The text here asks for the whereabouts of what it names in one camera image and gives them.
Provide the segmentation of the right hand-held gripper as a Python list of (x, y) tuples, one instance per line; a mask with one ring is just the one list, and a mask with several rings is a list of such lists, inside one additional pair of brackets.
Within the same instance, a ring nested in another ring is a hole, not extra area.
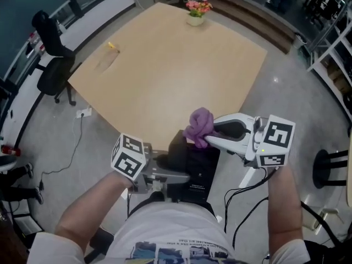
[(223, 151), (245, 155), (246, 167), (281, 167), (287, 164), (296, 124), (292, 121), (270, 115), (268, 118), (252, 117), (244, 113), (222, 115), (214, 119), (217, 132), (228, 133), (238, 129), (239, 124), (248, 132), (240, 141), (215, 136), (205, 140), (213, 147)]

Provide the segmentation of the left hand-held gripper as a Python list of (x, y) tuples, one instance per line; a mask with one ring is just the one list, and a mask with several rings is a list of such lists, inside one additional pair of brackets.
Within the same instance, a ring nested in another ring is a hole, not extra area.
[[(163, 170), (156, 172), (152, 165), (152, 147), (150, 144), (126, 133), (121, 133), (111, 154), (111, 167), (128, 178), (132, 186), (130, 194), (146, 194), (149, 191), (163, 191), (165, 184), (184, 184), (190, 180), (186, 173)], [(167, 154), (155, 158), (159, 167), (169, 167)]]

